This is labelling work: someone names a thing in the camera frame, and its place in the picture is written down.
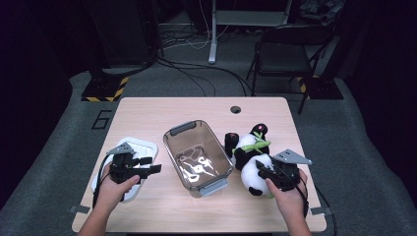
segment black cable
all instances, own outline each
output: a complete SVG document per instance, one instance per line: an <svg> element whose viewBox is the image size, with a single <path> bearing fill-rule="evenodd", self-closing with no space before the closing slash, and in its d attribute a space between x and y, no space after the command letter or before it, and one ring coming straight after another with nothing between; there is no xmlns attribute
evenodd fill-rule
<svg viewBox="0 0 417 236"><path fill-rule="evenodd" d="M100 187L101 187L101 184L103 183L103 181L105 180L105 178L107 178L107 176L109 176L110 174L111 174L111 172L113 172L112 170L110 171L110 172L108 172L102 179L101 179L101 182L100 182Z"/></svg>
<svg viewBox="0 0 417 236"><path fill-rule="evenodd" d="M178 41L189 41L189 43L191 43L190 40L200 38L195 32L184 36L175 36L176 31L173 30L170 30L169 32L172 32L173 35L166 37L165 40L162 42L161 47L163 49L175 45L175 43L177 43Z"/></svg>
<svg viewBox="0 0 417 236"><path fill-rule="evenodd" d="M217 42L226 42L230 40L230 38L230 32L222 33L220 36L217 37Z"/></svg>
<svg viewBox="0 0 417 236"><path fill-rule="evenodd" d="M204 42L192 42L193 40L197 39L198 37L190 37L190 38L174 38L171 40L167 40L162 43L162 49L168 49L170 47L175 46L185 46L185 45L193 45L193 44L207 44L206 41Z"/></svg>
<svg viewBox="0 0 417 236"><path fill-rule="evenodd" d="M333 235L337 235L337 223L336 223L336 217L334 216L333 210L331 210L330 204L328 203L328 200L325 198L325 196L323 195L322 191L320 191L320 189L314 185L314 187L316 188L317 192L320 194L320 196L322 197L323 201L325 201L326 205L328 206L328 209L330 209L331 212L331 218L333 220Z"/></svg>
<svg viewBox="0 0 417 236"><path fill-rule="evenodd" d="M128 72L123 72L123 73L118 73L118 74L108 74L108 73L106 73L108 76L110 76L110 77L117 77L117 78L119 78L119 77L129 77L129 76L132 76L132 75L135 75L135 74L138 74L138 73L140 73L141 71L144 71L145 69L147 69L149 67L149 65L145 65L143 68L140 68L140 69L135 69L135 70L132 70L132 71L128 71Z"/></svg>
<svg viewBox="0 0 417 236"><path fill-rule="evenodd" d="M308 201L308 196L309 196L309 191L307 190L307 185L304 182L304 180L300 177L300 175L296 175L298 177L298 179L300 179L305 188L306 188L306 196L304 196L303 192L300 190L300 188L298 187L298 184L294 183L294 181L291 179L291 177L289 177L281 168L279 168L279 166L276 166L278 168L278 170L285 175L285 177L287 177L287 179L291 182L291 184L294 186L294 188L298 191L298 193L300 194L301 198L303 199L303 205L304 205L304 217L306 217L306 210L308 210L309 207L309 201Z"/></svg>
<svg viewBox="0 0 417 236"><path fill-rule="evenodd" d="M102 171L102 169L104 167L104 163L107 160L108 156L109 155L107 155L107 156L104 157L104 159L101 161L100 168L98 169L97 181L96 181L96 184L95 184L95 189L94 189L94 193L93 193L93 197L92 197L92 208L94 208L95 207L95 204L97 203L98 194L100 192L100 185L101 185L101 181L102 181L101 180L101 171Z"/></svg>
<svg viewBox="0 0 417 236"><path fill-rule="evenodd" d="M219 36L217 38L217 41L219 42L226 42L230 39L234 39L234 38L243 38L243 37L250 37L250 36L261 36L262 34L259 33L258 31L253 31L253 32L241 32L241 34L236 33L236 32L226 32L223 35Z"/></svg>
<svg viewBox="0 0 417 236"><path fill-rule="evenodd" d="M228 73L228 74L232 75L234 78L236 78L236 79L238 80L238 82L240 83L240 85L241 85L241 87L242 87L242 90L243 90L243 92L244 92L245 96L247 96L247 94L246 94L245 87L244 87L244 85L242 84L242 82L243 82L243 83L247 86L247 88L248 88L248 89L251 89L251 87L248 85L248 83L247 83L246 81L244 81L244 80L243 80L243 79L242 79L239 75L237 75L237 74L236 74L236 73L234 73L234 72L228 71L228 70L226 70L226 69L222 69L222 68L219 68L219 67L214 67L214 66L207 66L207 65L192 64L192 63L173 62L173 61L168 61L168 60L166 60L166 59L164 59L164 58L160 58L160 57L158 57L158 56L156 56L156 59L157 59L157 60L164 61L164 62L169 63L169 64L172 64L172 65L178 64L178 65L184 65L184 66L194 66L194 67L197 67L197 68L189 68L189 67L177 67L177 66L176 66L176 68L178 68L178 69L182 69L182 70L201 70L201 69L209 69L209 70L219 70L219 71L222 71L222 72L226 72L226 73Z"/></svg>
<svg viewBox="0 0 417 236"><path fill-rule="evenodd" d="M192 30L191 31L185 31L185 29L182 29L182 30L170 29L170 30L163 30L163 31L160 32L160 34L165 34L166 35L166 37L164 39L170 38L170 37L175 37L176 33L189 33L189 35L187 35L187 36L193 36L193 35L197 34L196 32L193 32Z"/></svg>
<svg viewBox="0 0 417 236"><path fill-rule="evenodd" d="M203 87L199 84L199 83L197 83L194 79L193 79L193 77L196 77L196 78L199 78L199 79L202 79L202 80L205 80L205 81L207 81L207 82L209 82L210 84L211 84L211 86L212 86L212 88L213 88L213 90L214 90L214 96L215 96L215 87L214 87L214 85L210 82L210 81L208 81L208 80L206 80L206 79L204 79L204 78L201 78L201 77L197 77L197 76L194 76L194 75L191 75L191 74L189 74L189 73L186 73L186 72L184 72L184 71L182 71L182 69L180 69L180 68L178 68L178 67L176 67L175 65L173 65L172 63L170 63L169 61L167 61L166 60L166 62L169 64L169 66L168 65L165 65L165 64L163 64L163 63L160 63L157 59L155 60L155 62L156 63L158 63L159 65L162 65L162 66L166 66L166 67L169 67L169 68L173 68L173 69L176 69L176 70L178 70L179 72L181 72L181 73L183 73L184 75L186 75L192 82L194 82L194 84L196 84L201 90L202 90L202 92L203 92L203 95L204 96L207 96L206 95L206 92L205 92L205 90L203 89Z"/></svg>

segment chair leg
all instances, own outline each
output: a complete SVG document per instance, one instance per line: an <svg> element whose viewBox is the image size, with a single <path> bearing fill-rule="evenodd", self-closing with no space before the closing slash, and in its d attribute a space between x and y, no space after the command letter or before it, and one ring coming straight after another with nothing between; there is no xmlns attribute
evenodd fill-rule
<svg viewBox="0 0 417 236"><path fill-rule="evenodd" d="M307 93L303 92L303 99L301 100L300 108L298 108L298 114L301 115L301 112L303 111L304 102L306 102L307 99Z"/></svg>
<svg viewBox="0 0 417 236"><path fill-rule="evenodd" d="M252 63L251 63L251 67L249 68L248 75L246 75L246 81L249 80L249 76L251 75L252 69L254 69L255 60L256 60L256 58L254 57L254 59L252 60Z"/></svg>
<svg viewBox="0 0 417 236"><path fill-rule="evenodd" d="M254 71L254 79L252 80L252 93L251 96L255 96L255 86L257 84L257 71Z"/></svg>

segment plastic bin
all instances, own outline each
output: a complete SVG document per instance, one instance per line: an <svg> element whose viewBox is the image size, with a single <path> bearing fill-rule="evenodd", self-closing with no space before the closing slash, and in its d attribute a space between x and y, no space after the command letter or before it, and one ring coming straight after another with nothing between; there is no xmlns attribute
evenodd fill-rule
<svg viewBox="0 0 417 236"><path fill-rule="evenodd" d="M233 164L205 121L174 127L165 133L163 142L191 196L208 196L227 186Z"/></svg>

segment chair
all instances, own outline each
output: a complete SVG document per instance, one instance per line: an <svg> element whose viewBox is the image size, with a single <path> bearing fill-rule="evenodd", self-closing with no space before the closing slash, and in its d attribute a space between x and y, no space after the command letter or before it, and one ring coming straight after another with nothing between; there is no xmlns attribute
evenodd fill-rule
<svg viewBox="0 0 417 236"><path fill-rule="evenodd" d="M252 96L255 96L257 76L290 77L290 81L301 77L304 82L311 81L320 54L331 42L332 37L332 30L320 25L282 25L267 29L255 46L255 56L246 77L248 80L253 72ZM309 45L319 46L311 57L308 57L305 48ZM297 93L303 93L298 109L298 114L301 114L304 102L309 96L308 88Z"/></svg>

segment panda plush toy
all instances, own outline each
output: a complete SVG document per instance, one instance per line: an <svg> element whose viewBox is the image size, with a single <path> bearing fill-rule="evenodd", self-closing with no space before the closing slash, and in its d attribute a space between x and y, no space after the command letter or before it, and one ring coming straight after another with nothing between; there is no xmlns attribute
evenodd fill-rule
<svg viewBox="0 0 417 236"><path fill-rule="evenodd" d="M273 170L269 157L270 142L266 141L267 132L268 127L265 124L258 124L242 137L236 133L228 133L224 138L224 149L235 168L241 171L242 183L253 196L270 196L267 183L259 176L256 164L256 160L260 161Z"/></svg>

